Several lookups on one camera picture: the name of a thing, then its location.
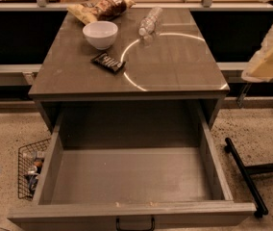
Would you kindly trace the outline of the dark rxbar chocolate wrapper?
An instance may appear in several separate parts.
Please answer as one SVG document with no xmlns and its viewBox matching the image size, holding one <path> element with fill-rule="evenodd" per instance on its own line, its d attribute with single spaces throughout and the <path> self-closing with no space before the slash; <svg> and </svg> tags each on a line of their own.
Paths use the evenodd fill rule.
<svg viewBox="0 0 273 231">
<path fill-rule="evenodd" d="M 98 64 L 111 73 L 117 73 L 125 65 L 124 62 L 120 62 L 117 59 L 112 58 L 107 52 L 99 54 L 98 56 L 92 58 L 90 61 L 94 64 Z"/>
</svg>

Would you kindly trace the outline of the brown chip bag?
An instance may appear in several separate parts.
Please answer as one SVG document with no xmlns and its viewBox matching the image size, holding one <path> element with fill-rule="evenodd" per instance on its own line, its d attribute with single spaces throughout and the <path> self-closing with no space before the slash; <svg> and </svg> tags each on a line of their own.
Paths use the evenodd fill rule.
<svg viewBox="0 0 273 231">
<path fill-rule="evenodd" d="M 135 2 L 133 0 L 100 0 L 93 13 L 98 20 L 111 20 L 130 9 Z"/>
</svg>

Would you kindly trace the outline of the white ceramic bowl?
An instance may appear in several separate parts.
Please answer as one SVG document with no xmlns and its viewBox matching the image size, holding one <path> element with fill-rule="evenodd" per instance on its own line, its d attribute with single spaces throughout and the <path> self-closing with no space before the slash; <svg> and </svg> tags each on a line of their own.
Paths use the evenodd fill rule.
<svg viewBox="0 0 273 231">
<path fill-rule="evenodd" d="M 117 37 L 118 27 L 109 21 L 95 21 L 83 28 L 87 42 L 98 50 L 110 48 Z"/>
</svg>

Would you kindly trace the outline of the black stand base bar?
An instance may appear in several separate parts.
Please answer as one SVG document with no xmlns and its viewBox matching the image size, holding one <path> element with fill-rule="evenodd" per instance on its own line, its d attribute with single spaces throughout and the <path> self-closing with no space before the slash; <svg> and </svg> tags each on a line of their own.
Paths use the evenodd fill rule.
<svg viewBox="0 0 273 231">
<path fill-rule="evenodd" d="M 263 216 L 266 216 L 269 213 L 269 211 L 268 211 L 254 181 L 252 180 L 251 176 L 257 175 L 257 174 L 273 173 L 273 163 L 246 166 L 243 163 L 243 161 L 241 160 L 232 140 L 230 138 L 226 138 L 225 143 L 226 143 L 226 145 L 224 147 L 225 152 L 232 154 L 232 156 L 236 162 L 236 165 L 237 165 L 247 187 L 249 188 L 251 195 L 253 196 L 253 198 L 255 200 L 256 211 L 254 213 L 254 216 L 256 218 L 262 218 Z"/>
</svg>

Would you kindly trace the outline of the open grey top drawer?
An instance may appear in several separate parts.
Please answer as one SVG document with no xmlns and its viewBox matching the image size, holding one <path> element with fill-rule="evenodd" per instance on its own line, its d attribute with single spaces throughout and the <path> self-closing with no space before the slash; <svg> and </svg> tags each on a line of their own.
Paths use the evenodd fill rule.
<svg viewBox="0 0 273 231">
<path fill-rule="evenodd" d="M 24 231 L 154 231 L 233 226 L 253 215 L 228 186 L 198 102 L 106 102 L 62 109 L 33 202 L 10 210 Z"/>
</svg>

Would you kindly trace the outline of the yellow chip bag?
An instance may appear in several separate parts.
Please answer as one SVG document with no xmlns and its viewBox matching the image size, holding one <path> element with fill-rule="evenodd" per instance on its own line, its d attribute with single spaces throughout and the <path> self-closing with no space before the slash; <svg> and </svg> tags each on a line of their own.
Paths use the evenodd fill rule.
<svg viewBox="0 0 273 231">
<path fill-rule="evenodd" d="M 67 10 L 85 25 L 98 20 L 96 14 L 94 13 L 95 9 L 86 7 L 82 4 L 69 5 Z"/>
</svg>

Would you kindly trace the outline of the clear plastic water bottle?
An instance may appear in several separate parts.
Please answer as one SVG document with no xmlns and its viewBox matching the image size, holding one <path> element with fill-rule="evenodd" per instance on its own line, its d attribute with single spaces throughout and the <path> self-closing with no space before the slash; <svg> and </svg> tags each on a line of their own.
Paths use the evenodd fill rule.
<svg viewBox="0 0 273 231">
<path fill-rule="evenodd" d="M 148 36 L 152 34 L 160 20 L 162 14 L 161 7 L 153 8 L 139 23 L 138 34 L 141 37 Z"/>
</svg>

